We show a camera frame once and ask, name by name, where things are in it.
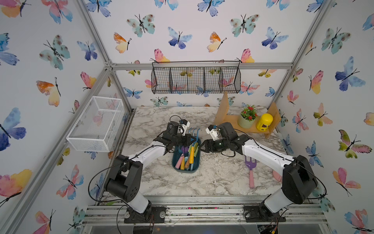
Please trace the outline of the teal plastic storage box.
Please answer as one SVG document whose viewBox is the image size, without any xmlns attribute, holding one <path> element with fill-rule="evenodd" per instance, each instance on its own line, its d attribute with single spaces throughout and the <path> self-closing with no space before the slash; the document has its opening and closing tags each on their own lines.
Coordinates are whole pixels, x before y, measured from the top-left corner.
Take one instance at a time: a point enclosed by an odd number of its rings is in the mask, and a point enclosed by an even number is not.
<svg viewBox="0 0 374 234">
<path fill-rule="evenodd" d="M 197 140 L 190 147 L 175 146 L 171 162 L 172 167 L 181 173 L 195 173 L 200 166 L 200 145 L 201 141 Z"/>
</svg>

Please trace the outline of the purple rake pink handle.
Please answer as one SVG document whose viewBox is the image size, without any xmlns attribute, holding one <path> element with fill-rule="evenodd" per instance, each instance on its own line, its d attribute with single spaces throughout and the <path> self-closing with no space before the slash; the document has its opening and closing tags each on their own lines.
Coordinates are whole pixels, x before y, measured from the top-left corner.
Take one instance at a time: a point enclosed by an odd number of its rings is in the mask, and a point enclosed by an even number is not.
<svg viewBox="0 0 374 234">
<path fill-rule="evenodd" d="M 182 158 L 185 157 L 185 162 L 186 162 L 186 157 L 189 156 L 189 148 L 186 146 L 179 146 L 177 153 L 179 154 L 179 158 L 175 165 L 175 168 L 180 169 Z"/>
<path fill-rule="evenodd" d="M 254 174 L 253 169 L 257 166 L 257 161 L 251 157 L 246 156 L 245 157 L 245 164 L 247 168 L 249 169 L 249 187 L 251 189 L 255 188 L 254 184 Z"/>
</svg>

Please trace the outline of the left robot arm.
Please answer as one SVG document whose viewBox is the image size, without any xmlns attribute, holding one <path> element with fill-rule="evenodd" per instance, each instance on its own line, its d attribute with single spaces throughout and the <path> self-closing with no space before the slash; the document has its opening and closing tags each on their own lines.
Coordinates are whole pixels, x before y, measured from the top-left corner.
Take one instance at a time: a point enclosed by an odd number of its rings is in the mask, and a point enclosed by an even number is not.
<svg viewBox="0 0 374 234">
<path fill-rule="evenodd" d="M 187 120 L 171 121 L 149 146 L 130 156 L 118 155 L 108 172 L 104 191 L 139 214 L 148 212 L 152 208 L 151 203 L 139 192 L 143 169 L 175 146 L 189 147 L 195 140 L 187 133 L 189 126 Z"/>
</svg>

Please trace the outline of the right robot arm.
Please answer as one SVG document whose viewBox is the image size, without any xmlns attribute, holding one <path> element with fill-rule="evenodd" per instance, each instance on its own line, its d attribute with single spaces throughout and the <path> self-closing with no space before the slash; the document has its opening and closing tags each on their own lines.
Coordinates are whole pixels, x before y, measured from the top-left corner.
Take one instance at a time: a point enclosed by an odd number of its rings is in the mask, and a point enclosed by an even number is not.
<svg viewBox="0 0 374 234">
<path fill-rule="evenodd" d="M 282 177 L 281 188 L 259 205 L 264 214 L 272 215 L 291 204 L 304 203 L 318 186 L 317 177 L 303 156 L 285 155 L 259 144 L 247 134 L 238 135 L 228 122 L 210 125 L 206 133 L 211 139 L 202 143 L 204 152 L 218 153 L 230 149 L 263 163 Z"/>
</svg>

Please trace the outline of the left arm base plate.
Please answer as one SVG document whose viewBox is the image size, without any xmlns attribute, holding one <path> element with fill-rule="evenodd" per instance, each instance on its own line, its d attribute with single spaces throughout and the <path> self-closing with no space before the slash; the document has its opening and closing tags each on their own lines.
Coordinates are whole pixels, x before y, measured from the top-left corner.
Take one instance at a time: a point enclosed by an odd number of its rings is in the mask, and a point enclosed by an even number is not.
<svg viewBox="0 0 374 234">
<path fill-rule="evenodd" d="M 144 213 L 139 213 L 133 208 L 128 208 L 124 215 L 124 223 L 164 223 L 166 217 L 166 207 L 149 205 Z"/>
</svg>

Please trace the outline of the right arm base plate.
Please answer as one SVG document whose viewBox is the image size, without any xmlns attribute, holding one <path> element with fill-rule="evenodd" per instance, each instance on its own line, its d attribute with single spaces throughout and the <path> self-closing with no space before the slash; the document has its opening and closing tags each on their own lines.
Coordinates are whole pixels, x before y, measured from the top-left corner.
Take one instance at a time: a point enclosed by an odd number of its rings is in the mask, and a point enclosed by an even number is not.
<svg viewBox="0 0 374 234">
<path fill-rule="evenodd" d="M 272 213 L 265 206 L 250 205 L 243 207 L 243 216 L 247 223 L 250 222 L 286 222 L 279 212 Z"/>
</svg>

